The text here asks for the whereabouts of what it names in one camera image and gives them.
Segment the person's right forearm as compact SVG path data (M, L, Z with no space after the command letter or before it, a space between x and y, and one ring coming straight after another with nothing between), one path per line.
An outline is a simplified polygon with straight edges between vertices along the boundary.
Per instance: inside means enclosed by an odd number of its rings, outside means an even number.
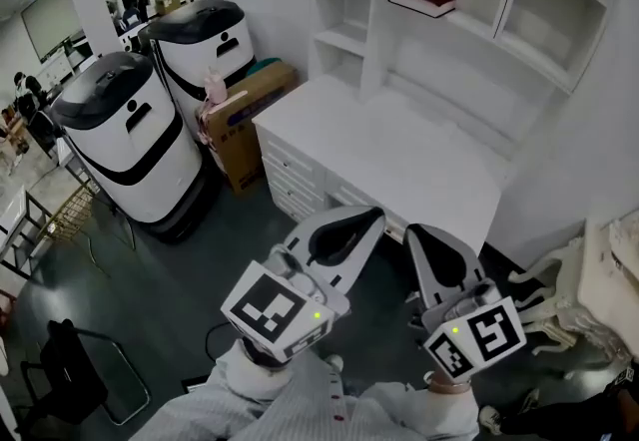
M472 441L479 432L471 388L450 393L444 386L415 389L379 382L353 402L352 441Z

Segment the teal round item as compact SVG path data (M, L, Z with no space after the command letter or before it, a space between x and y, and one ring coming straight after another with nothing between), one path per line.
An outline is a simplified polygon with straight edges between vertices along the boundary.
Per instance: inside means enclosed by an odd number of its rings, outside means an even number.
M257 61L255 64L253 64L247 71L246 76L250 77L252 75L254 75L255 73L259 72L260 70L268 67L269 65L273 64L273 63L278 63L280 62L281 59L277 58L277 57L271 57L271 58L266 58L260 61Z

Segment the large brown cardboard box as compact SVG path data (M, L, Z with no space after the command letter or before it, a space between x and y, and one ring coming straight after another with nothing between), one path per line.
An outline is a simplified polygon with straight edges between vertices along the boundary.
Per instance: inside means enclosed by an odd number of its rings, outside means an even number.
M227 88L228 97L248 90L245 97L205 118L196 115L198 138L235 194L244 193L265 174L254 117L298 84L295 67L273 63Z

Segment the white desk with shelf hutch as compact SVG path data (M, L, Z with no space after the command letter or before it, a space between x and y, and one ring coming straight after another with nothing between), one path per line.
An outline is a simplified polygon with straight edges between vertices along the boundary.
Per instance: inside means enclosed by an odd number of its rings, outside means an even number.
M309 77L255 119L326 169L327 207L474 249L547 157L616 0L509 0L496 40L387 0L310 0Z

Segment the black fabric chair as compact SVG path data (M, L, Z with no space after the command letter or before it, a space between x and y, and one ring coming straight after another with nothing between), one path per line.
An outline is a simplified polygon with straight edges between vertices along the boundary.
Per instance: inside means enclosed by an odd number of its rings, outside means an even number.
M152 395L142 375L126 354L124 347L114 338L95 331L82 329L69 319L47 323L48 340L40 351L40 361L23 360L20 370L32 404L26 408L26 416L17 422L15 432L27 435L35 423L48 416L72 425L81 424L96 409L101 408L110 422L118 427L125 425L147 409ZM96 370L81 339L94 338L111 345L135 377L144 393L144 401L123 418L117 417L108 406L109 391ZM39 397L31 382L31 369L44 372L50 391Z

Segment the white drawer cabinet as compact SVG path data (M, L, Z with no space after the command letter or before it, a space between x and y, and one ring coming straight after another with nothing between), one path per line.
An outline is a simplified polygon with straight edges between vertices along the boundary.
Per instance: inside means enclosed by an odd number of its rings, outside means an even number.
M297 220L326 211L325 167L264 128L256 130L274 202Z

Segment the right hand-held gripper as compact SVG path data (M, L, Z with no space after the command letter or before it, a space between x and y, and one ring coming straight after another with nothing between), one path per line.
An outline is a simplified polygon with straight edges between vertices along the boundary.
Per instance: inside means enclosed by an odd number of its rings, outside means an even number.
M412 223L403 246L425 309L480 281L440 312L424 315L429 336L423 348L448 378L468 379L525 345L512 298L503 296L493 280L481 281L483 268L467 243L440 228Z

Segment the ornate white carved chair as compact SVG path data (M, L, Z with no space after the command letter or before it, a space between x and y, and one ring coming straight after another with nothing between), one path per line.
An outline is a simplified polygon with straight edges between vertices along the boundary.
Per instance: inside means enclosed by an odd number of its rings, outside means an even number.
M524 331L550 340L533 355L583 339L609 362L639 359L639 210L607 225L588 219L583 235L508 276L533 279L542 286L515 302Z

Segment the white and black service robot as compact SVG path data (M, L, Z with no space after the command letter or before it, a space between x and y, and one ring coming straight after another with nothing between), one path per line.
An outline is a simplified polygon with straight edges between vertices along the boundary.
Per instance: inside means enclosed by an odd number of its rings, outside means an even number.
M232 1L194 1L153 20L138 37L193 138L208 73L231 87L257 63L246 14Z
M65 87L51 117L124 215L162 241L186 235L206 165L148 57L101 56Z

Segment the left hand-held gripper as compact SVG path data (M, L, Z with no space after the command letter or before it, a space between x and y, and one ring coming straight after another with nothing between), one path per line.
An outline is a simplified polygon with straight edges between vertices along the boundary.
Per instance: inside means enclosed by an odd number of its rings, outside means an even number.
M346 295L384 230L379 207L339 207L309 216L286 246L275 245L263 263L250 262L222 314L258 352L288 363L349 314Z

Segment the white table with black frame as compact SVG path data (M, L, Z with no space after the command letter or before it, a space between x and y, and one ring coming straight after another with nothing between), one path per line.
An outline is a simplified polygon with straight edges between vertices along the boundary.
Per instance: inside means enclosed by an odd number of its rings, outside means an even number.
M52 213L21 187L0 215L0 266L29 280L48 250L45 227Z

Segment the white wall screen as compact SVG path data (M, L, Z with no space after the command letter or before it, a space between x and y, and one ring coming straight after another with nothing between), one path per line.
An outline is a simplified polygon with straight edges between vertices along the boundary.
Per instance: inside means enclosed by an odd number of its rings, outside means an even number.
M73 0L35 0L21 17L41 62L82 29Z

